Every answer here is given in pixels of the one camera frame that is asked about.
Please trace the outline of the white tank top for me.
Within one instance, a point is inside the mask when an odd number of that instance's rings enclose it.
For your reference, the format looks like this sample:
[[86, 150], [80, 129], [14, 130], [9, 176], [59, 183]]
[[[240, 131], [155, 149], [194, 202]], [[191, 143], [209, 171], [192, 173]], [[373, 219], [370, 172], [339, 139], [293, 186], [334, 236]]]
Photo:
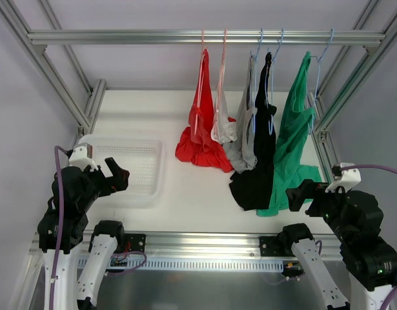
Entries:
[[236, 135], [236, 121], [235, 120], [231, 121], [229, 118], [227, 102], [225, 99], [225, 93], [223, 89], [222, 89], [222, 104], [223, 104], [222, 124], [223, 124], [223, 141], [224, 141], [223, 144], [225, 144], [225, 143], [230, 143], [232, 141], [236, 141], [237, 135]]

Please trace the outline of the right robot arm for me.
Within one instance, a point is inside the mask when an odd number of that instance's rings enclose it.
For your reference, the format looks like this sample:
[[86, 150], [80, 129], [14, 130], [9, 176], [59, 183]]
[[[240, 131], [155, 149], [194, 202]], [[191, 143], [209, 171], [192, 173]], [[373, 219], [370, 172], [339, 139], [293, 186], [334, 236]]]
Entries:
[[323, 219], [340, 241], [351, 297], [336, 285], [306, 224], [284, 226], [278, 235], [280, 249], [298, 259], [325, 309], [387, 309], [397, 294], [397, 252], [380, 236], [383, 212], [378, 201], [363, 191], [329, 186], [303, 180], [286, 195], [292, 212], [310, 200], [306, 215]]

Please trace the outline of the pink hanger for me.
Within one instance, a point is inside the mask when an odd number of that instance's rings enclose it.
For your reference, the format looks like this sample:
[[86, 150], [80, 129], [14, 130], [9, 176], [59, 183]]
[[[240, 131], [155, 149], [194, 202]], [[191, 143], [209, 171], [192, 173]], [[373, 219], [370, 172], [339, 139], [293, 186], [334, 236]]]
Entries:
[[198, 130], [198, 112], [201, 106], [201, 94], [202, 94], [202, 86], [203, 86], [203, 60], [204, 60], [204, 29], [201, 29], [201, 59], [200, 59], [200, 64], [199, 64], [199, 79], [198, 79], [198, 100], [197, 100], [197, 113], [196, 113], [196, 118], [195, 118], [195, 124], [194, 124], [194, 135], [197, 134]]
[[226, 39], [227, 39], [227, 30], [224, 29], [224, 36], [223, 36], [223, 51], [221, 55], [221, 65], [219, 70], [219, 81], [217, 85], [217, 94], [216, 100], [214, 102], [214, 121], [213, 121], [213, 128], [212, 128], [212, 139], [217, 141], [220, 144], [223, 144], [223, 124], [222, 124], [222, 116], [223, 116], [223, 109], [222, 109], [222, 88], [225, 76], [225, 47], [226, 47]]

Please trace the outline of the red tank top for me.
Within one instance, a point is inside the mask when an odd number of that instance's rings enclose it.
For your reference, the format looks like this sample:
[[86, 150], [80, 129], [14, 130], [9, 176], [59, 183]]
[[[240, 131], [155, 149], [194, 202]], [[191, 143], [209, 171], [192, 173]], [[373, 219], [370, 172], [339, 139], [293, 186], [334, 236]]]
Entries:
[[213, 167], [225, 173], [232, 172], [233, 168], [227, 159], [221, 144], [211, 138], [214, 119], [214, 105], [210, 87], [209, 53], [204, 49], [203, 86], [201, 106], [198, 112], [198, 130], [194, 135], [194, 124], [197, 113], [198, 84], [193, 104], [188, 115], [188, 126], [181, 133], [175, 149], [175, 157], [182, 162], [191, 163], [200, 167]]

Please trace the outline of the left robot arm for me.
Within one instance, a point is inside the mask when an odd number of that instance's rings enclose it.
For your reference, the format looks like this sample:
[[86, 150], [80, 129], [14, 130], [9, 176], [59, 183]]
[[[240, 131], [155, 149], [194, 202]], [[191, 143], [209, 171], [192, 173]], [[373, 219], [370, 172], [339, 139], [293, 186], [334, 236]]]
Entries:
[[45, 309], [96, 309], [107, 265], [125, 247], [123, 223], [101, 220], [90, 239], [88, 261], [77, 274], [89, 208], [98, 198], [128, 187], [129, 171], [113, 158], [105, 163], [112, 173], [109, 177], [101, 168], [76, 166], [59, 169], [54, 176], [53, 196], [37, 227], [45, 263]]

